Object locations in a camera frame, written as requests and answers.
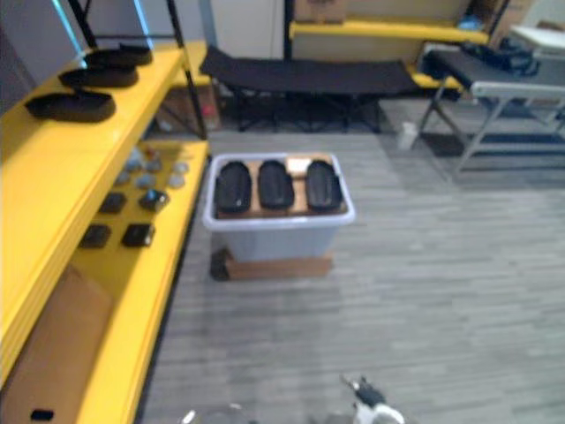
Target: small black device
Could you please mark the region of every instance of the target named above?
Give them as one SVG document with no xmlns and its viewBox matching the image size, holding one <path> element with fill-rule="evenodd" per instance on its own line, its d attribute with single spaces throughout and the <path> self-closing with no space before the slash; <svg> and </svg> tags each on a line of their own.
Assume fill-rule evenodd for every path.
<svg viewBox="0 0 565 424">
<path fill-rule="evenodd" d="M 130 223 L 122 237 L 122 244 L 127 247 L 150 246 L 155 234 L 151 223 Z"/>
<path fill-rule="evenodd" d="M 259 201 L 267 209 L 286 209 L 294 204 L 292 177 L 282 163 L 265 161 L 260 166 Z"/>
<path fill-rule="evenodd" d="M 101 214 L 119 214 L 126 203 L 123 193 L 108 193 L 98 209 Z"/>
<path fill-rule="evenodd" d="M 316 212 L 331 212 L 342 205 L 343 195 L 334 167 L 324 161 L 312 161 L 306 171 L 306 200 Z"/>
<path fill-rule="evenodd" d="M 87 232 L 82 236 L 79 247 L 84 249 L 101 249 L 106 246 L 112 230 L 108 225 L 94 223 L 89 225 Z"/>
<path fill-rule="evenodd" d="M 72 122 L 101 122 L 116 111 L 111 95 L 76 90 L 74 94 L 53 93 L 34 97 L 26 103 L 33 116 Z"/>
<path fill-rule="evenodd" d="M 224 214 L 241 214 L 251 207 L 251 175 L 243 162 L 226 163 L 215 179 L 215 205 Z"/>
<path fill-rule="evenodd" d="M 137 66 L 153 61 L 151 49 L 120 44 L 119 49 L 100 49 L 85 56 L 89 66 Z"/>
<path fill-rule="evenodd" d="M 80 87 L 129 87 L 138 80 L 135 66 L 89 66 L 59 75 L 64 86 Z"/>
<path fill-rule="evenodd" d="M 143 209 L 159 212 L 169 201 L 170 197 L 168 194 L 150 188 L 139 198 L 138 203 Z"/>
</svg>

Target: gray metal table frame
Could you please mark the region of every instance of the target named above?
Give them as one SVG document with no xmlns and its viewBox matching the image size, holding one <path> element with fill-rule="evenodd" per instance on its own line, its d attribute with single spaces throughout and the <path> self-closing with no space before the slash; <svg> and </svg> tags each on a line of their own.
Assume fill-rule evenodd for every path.
<svg viewBox="0 0 565 424">
<path fill-rule="evenodd" d="M 476 81 L 468 87 L 468 91 L 476 99 L 488 99 L 493 103 L 490 113 L 487 114 L 485 121 L 481 124 L 478 131 L 471 138 L 465 134 L 457 123 L 446 113 L 441 107 L 441 98 L 445 92 L 446 84 L 449 76 L 453 76 L 459 80 L 456 75 L 446 75 L 440 87 L 435 92 L 433 99 L 430 101 L 426 113 L 424 114 L 419 128 L 418 136 L 426 128 L 426 124 L 433 112 L 453 131 L 454 135 L 463 143 L 464 151 L 454 173 L 460 173 L 467 161 L 478 152 L 565 152 L 565 144 L 563 145 L 539 145 L 536 143 L 520 143 L 509 145 L 508 143 L 488 143 L 481 144 L 487 136 L 489 126 L 500 117 L 505 107 L 515 99 L 525 99 L 525 106 L 531 106 L 532 100 L 552 100 L 557 101 L 557 105 L 550 112 L 547 119 L 554 120 L 559 110 L 565 106 L 565 75 L 563 77 L 563 85 L 560 87 L 530 84 L 527 82 L 492 82 L 492 81 Z M 557 122 L 554 133 L 559 133 L 565 126 L 565 121 Z"/>
</svg>

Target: yellow shelving unit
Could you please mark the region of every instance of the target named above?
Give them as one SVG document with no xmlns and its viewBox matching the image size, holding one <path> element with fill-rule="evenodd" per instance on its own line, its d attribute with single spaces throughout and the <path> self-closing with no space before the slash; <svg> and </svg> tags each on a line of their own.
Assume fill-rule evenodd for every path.
<svg viewBox="0 0 565 424">
<path fill-rule="evenodd" d="M 378 20 L 347 19 L 342 24 L 290 23 L 290 38 L 297 34 L 322 34 L 357 37 L 389 37 L 436 42 L 488 42 L 488 34 L 466 31 L 443 23 L 418 24 Z"/>
<path fill-rule="evenodd" d="M 98 353 L 81 406 L 79 424 L 132 422 L 154 340 L 169 296 L 189 217 L 198 194 L 207 160 L 207 143 L 181 141 L 143 142 L 161 152 L 163 170 L 157 174 L 156 188 L 170 196 L 170 203 L 153 213 L 139 207 L 145 192 L 133 180 L 125 188 L 127 202 L 119 215 L 99 214 L 93 223 L 107 224 L 112 233 L 103 249 L 78 249 L 71 263 L 98 281 L 115 300 L 114 312 Z M 188 162 L 185 185 L 167 187 L 175 161 Z M 129 223 L 153 223 L 156 228 L 149 247 L 121 245 Z"/>
<path fill-rule="evenodd" d="M 40 120 L 27 112 L 29 97 L 69 90 L 57 78 L 2 116 L 2 385 L 182 60 L 179 49 L 154 51 L 153 62 L 138 67 L 134 86 L 103 89 L 117 110 L 101 123 Z"/>
</svg>

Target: table leg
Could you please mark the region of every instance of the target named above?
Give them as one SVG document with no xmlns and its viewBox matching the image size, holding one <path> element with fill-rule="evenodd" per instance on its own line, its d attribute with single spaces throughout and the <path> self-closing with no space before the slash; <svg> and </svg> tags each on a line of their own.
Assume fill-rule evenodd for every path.
<svg viewBox="0 0 565 424">
<path fill-rule="evenodd" d="M 426 124 L 427 124 L 428 119 L 432 115 L 432 112 L 435 110 L 436 105 L 440 102 L 441 97 L 443 96 L 443 92 L 445 91 L 447 83 L 448 83 L 448 77 L 443 79 L 440 87 L 435 92 L 435 95 L 433 95 L 433 99 L 428 104 L 427 109 L 426 109 L 426 113 L 424 114 L 424 117 L 422 117 L 422 120 L 420 121 L 420 125 L 418 126 L 418 137 L 422 134 L 422 132 L 424 131 L 424 128 L 426 128 Z"/>
<path fill-rule="evenodd" d="M 465 163 L 469 160 L 471 156 L 473 156 L 477 151 L 479 151 L 480 142 L 485 138 L 486 130 L 488 126 L 502 113 L 506 105 L 510 102 L 511 99 L 499 99 L 496 106 L 493 108 L 491 113 L 486 117 L 485 122 L 480 127 L 478 132 L 472 138 L 471 143 L 465 147 L 463 152 L 463 156 L 459 161 L 459 164 L 456 166 L 455 174 L 461 172 Z"/>
</svg>

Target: black pole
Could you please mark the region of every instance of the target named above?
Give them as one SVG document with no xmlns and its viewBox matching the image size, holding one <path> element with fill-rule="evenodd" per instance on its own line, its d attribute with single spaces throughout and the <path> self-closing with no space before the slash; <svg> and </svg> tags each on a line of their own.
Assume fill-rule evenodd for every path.
<svg viewBox="0 0 565 424">
<path fill-rule="evenodd" d="M 204 125 L 204 118 L 202 117 L 202 110 L 200 109 L 200 102 L 198 100 L 198 94 L 196 93 L 196 87 L 192 81 L 192 75 L 190 72 L 189 58 L 185 49 L 185 38 L 183 37 L 183 31 L 180 28 L 180 23 L 178 22 L 177 6 L 175 5 L 175 0 L 167 0 L 167 8 L 169 9 L 170 23 L 175 31 L 175 39 L 177 40 L 177 46 L 183 51 L 185 56 L 185 76 L 186 82 L 188 83 L 188 95 L 191 99 L 192 108 L 194 109 L 194 114 L 196 115 L 196 121 L 199 127 L 199 137 L 202 140 L 207 138 L 206 126 Z"/>
<path fill-rule="evenodd" d="M 90 29 L 90 26 L 88 25 L 87 15 L 82 10 L 82 7 L 80 7 L 79 0 L 69 0 L 69 5 L 71 6 L 72 13 L 74 14 L 74 18 L 77 20 L 77 23 L 79 24 L 80 31 L 82 31 L 82 35 L 85 37 L 85 40 L 87 41 L 88 47 L 91 49 L 95 49 L 96 47 L 98 47 L 98 44 L 96 44 L 96 37 L 94 37 L 94 33 L 92 32 L 92 29 Z"/>
<path fill-rule="evenodd" d="M 494 31 L 496 31 L 496 27 L 501 22 L 502 15 L 508 9 L 509 4 L 510 4 L 510 0 L 505 0 L 504 4 L 502 4 L 501 8 L 498 10 L 498 13 L 496 13 L 496 18 L 494 18 L 494 22 L 493 22 L 493 24 L 491 25 L 491 27 L 488 31 L 489 35 L 493 35 Z"/>
<path fill-rule="evenodd" d="M 292 59 L 292 41 L 290 40 L 290 23 L 294 16 L 294 0 L 284 0 L 283 54 L 284 60 Z"/>
</svg>

